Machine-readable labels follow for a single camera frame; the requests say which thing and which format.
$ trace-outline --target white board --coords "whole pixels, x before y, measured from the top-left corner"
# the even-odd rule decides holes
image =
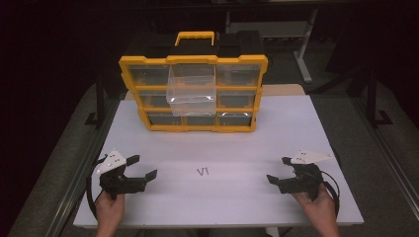
[[[294,157],[301,148],[333,154],[308,96],[263,97],[254,132],[149,131],[136,111],[135,101],[121,102],[101,154],[117,148],[125,157],[140,155],[138,163],[126,168],[127,177],[158,170],[144,193],[126,195],[122,227],[308,224],[293,197],[281,195],[266,177],[293,178],[293,168],[281,158]],[[364,222],[336,159],[317,165],[339,184],[338,223]],[[94,174],[94,198],[98,183]],[[97,226],[86,197],[74,225]]]

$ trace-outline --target yellow handle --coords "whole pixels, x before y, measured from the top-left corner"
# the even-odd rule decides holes
[[[208,39],[210,38],[210,44],[213,45],[214,33],[213,32],[180,32],[176,39],[175,45],[179,44],[181,39]]]

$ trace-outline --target floor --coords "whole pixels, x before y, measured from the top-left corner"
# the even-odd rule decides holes
[[[293,51],[299,41],[266,40],[270,59],[264,84],[298,83],[305,91],[318,88],[338,75],[324,69],[334,42],[311,41],[305,54],[313,78],[300,78]],[[400,109],[392,93],[378,84],[377,110],[385,111],[393,124],[372,128],[365,119],[365,93],[360,98],[345,93],[348,80],[329,91],[311,95],[332,147],[339,156],[342,172],[353,192],[365,223],[341,226],[342,236],[417,236],[419,224],[414,205],[399,182],[400,170],[413,191],[419,190],[419,130]],[[83,164],[96,155],[105,139],[109,120],[118,102],[107,100],[107,117],[102,129],[84,122],[95,112],[95,87],[90,88],[73,113],[41,177],[28,198],[9,236],[94,236],[94,230],[72,225],[77,201],[84,191]],[[116,236],[137,236],[138,230],[120,230]],[[287,236],[318,236],[311,227],[295,227]]]

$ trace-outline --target hand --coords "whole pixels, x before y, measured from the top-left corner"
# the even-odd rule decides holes
[[[340,236],[336,224],[335,202],[323,184],[318,188],[318,197],[315,201],[311,201],[306,193],[293,194],[293,197],[321,236]]]
[[[111,195],[103,191],[96,200],[98,218],[97,237],[113,236],[124,218],[125,195],[117,195],[113,200]]]

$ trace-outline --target storage organizer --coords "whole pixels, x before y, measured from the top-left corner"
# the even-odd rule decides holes
[[[253,131],[268,59],[258,32],[138,36],[120,60],[150,130]]]

